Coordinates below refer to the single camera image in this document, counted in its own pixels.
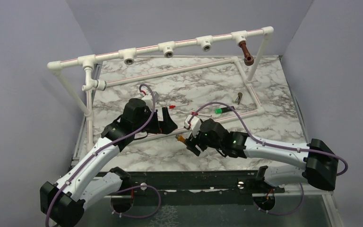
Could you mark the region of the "orange water faucet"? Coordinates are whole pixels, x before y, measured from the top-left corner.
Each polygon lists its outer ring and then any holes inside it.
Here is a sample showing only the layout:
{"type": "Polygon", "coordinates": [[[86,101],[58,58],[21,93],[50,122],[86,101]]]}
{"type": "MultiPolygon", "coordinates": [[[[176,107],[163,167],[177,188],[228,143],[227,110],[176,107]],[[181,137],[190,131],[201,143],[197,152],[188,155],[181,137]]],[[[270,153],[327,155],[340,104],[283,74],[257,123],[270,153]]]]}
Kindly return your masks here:
{"type": "Polygon", "coordinates": [[[182,135],[182,134],[177,134],[175,137],[176,137],[176,139],[177,139],[179,142],[182,142],[183,144],[185,144],[186,139],[183,137],[183,135],[182,135]]]}

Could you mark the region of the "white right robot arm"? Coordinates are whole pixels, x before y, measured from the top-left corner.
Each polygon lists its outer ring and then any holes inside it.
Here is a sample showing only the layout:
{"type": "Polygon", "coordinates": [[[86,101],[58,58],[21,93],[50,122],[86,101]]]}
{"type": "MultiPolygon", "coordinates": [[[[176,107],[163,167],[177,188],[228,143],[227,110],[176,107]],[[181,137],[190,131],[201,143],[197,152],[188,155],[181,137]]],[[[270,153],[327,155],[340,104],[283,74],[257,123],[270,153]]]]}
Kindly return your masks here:
{"type": "Polygon", "coordinates": [[[212,119],[186,119],[184,127],[191,131],[185,140],[188,150],[199,156],[207,148],[223,157],[261,158],[282,163],[276,167],[261,167],[254,187],[266,192],[283,184],[307,183],[317,189],[333,191],[336,187],[338,158],[321,140],[289,144],[265,140],[246,132],[228,131],[212,119]]]}

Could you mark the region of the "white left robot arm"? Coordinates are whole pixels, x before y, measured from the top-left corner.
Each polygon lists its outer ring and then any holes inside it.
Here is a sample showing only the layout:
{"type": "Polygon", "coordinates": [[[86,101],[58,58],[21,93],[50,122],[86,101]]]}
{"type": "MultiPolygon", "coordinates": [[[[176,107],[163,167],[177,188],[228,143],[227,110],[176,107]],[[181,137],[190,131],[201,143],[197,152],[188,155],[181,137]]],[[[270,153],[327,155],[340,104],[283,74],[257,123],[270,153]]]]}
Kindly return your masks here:
{"type": "Polygon", "coordinates": [[[45,224],[53,220],[60,227],[73,227],[84,212],[110,193],[124,194],[131,187],[130,174],[119,167],[94,180],[102,168],[135,140],[135,134],[170,134],[178,126],[168,108],[158,117],[155,103],[149,99],[130,99],[123,113],[105,126],[101,137],[88,154],[55,183],[46,182],[40,188],[41,211],[45,224]]]}

